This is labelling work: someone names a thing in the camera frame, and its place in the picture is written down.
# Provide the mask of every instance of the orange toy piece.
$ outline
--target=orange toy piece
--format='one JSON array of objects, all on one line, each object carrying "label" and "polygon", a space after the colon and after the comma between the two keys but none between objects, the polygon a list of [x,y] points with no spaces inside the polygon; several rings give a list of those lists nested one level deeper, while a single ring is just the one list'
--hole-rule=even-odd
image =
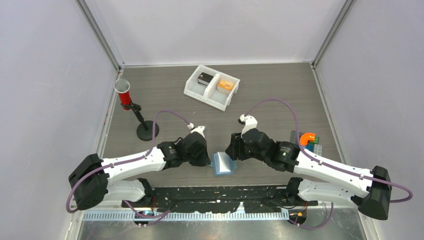
[{"label": "orange toy piece", "polygon": [[315,141],[315,133],[307,132],[300,137],[300,145],[306,146],[309,141]]}]

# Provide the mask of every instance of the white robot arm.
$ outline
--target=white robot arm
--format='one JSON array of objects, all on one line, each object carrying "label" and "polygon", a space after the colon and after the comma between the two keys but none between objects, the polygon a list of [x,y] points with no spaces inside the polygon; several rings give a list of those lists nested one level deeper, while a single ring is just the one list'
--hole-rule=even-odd
[{"label": "white robot arm", "polygon": [[[137,202],[143,197],[149,197],[150,185],[142,178],[126,181],[133,176],[146,172],[162,171],[179,167],[184,162],[193,166],[203,167],[211,163],[206,148],[204,126],[194,128],[185,138],[177,141],[165,141],[148,151],[117,157],[99,159],[97,154],[87,156],[82,163],[71,173],[68,180],[71,187],[85,174],[93,169],[113,164],[88,177],[75,190],[74,197],[78,210],[86,210],[103,201],[128,200]],[[139,159],[126,164],[120,162]]]},{"label": "white robot arm", "polygon": [[[277,171],[312,176],[326,182],[314,182],[300,177],[292,177],[287,185],[286,196],[294,205],[309,201],[328,201],[352,206],[375,219],[386,220],[392,188],[386,184],[365,179],[364,176],[390,181],[388,171],[380,166],[373,170],[349,166],[305,149],[305,155],[297,144],[286,141],[273,141],[256,127],[258,122],[251,115],[238,119],[244,125],[241,133],[231,135],[231,143],[226,153],[233,160],[250,158],[265,162]],[[325,166],[327,163],[339,169],[357,173],[360,177]]]}]

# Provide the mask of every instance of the red tube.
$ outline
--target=red tube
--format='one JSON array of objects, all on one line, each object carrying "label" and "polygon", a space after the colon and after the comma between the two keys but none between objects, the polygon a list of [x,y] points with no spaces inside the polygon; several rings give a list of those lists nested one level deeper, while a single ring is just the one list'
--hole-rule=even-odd
[{"label": "red tube", "polygon": [[[113,88],[119,95],[120,103],[123,105],[130,105],[131,104],[131,97],[130,97],[130,83],[120,78],[115,81]],[[123,107],[125,111],[130,110],[128,107]]]}]

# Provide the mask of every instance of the white divider tray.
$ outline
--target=white divider tray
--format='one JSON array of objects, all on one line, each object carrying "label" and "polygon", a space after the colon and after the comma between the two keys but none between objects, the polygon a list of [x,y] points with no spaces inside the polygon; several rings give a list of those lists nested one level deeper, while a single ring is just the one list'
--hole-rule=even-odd
[{"label": "white divider tray", "polygon": [[[198,77],[201,73],[206,73],[213,76],[209,85],[204,86],[198,83]],[[229,95],[221,93],[217,90],[217,85],[221,79],[229,81],[234,84]],[[239,89],[240,79],[227,75],[223,72],[214,70],[210,67],[199,65],[190,78],[185,82],[184,94],[201,102],[209,104],[217,109],[225,111],[230,105],[231,98],[237,93]]]}]

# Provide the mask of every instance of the gray tabletop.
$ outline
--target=gray tabletop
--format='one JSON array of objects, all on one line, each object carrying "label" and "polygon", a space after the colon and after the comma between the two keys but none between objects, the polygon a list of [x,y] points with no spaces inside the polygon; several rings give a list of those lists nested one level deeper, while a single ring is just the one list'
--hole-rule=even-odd
[{"label": "gray tabletop", "polygon": [[[340,162],[340,156],[330,129],[318,88],[308,63],[239,64],[209,66],[240,79],[237,94],[223,112],[183,94],[186,80],[196,66],[126,68],[123,77],[130,82],[134,103],[141,105],[144,118],[152,120],[157,111],[169,109],[184,115],[197,126],[206,126],[207,151],[224,152],[232,133],[242,126],[237,119],[255,103],[268,97],[288,101],[296,110],[301,132],[320,137],[322,155]],[[137,118],[116,103],[104,151],[105,158],[121,157],[149,149],[151,142],[137,138]],[[289,141],[295,121],[289,109],[277,102],[267,102],[252,113],[257,128],[274,141]],[[185,137],[189,130],[178,117],[163,113],[158,118],[160,128],[156,144]],[[230,186],[286,184],[294,174],[279,172],[266,164],[248,159],[237,161],[233,175],[215,177],[209,166],[194,167],[184,163],[178,168],[148,172],[137,177],[147,178],[153,187]]]}]

